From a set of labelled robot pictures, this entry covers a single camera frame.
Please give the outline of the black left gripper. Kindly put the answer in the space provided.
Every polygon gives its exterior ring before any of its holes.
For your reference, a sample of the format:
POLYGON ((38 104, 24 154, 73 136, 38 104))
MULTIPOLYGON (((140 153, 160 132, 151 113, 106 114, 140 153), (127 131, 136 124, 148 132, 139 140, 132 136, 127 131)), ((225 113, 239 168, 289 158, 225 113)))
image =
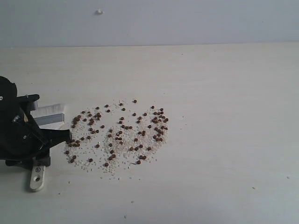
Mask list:
POLYGON ((67 130, 40 129, 31 113, 24 112, 17 102, 15 83, 0 77, 0 159, 7 166, 49 167, 50 148, 71 142, 67 130))

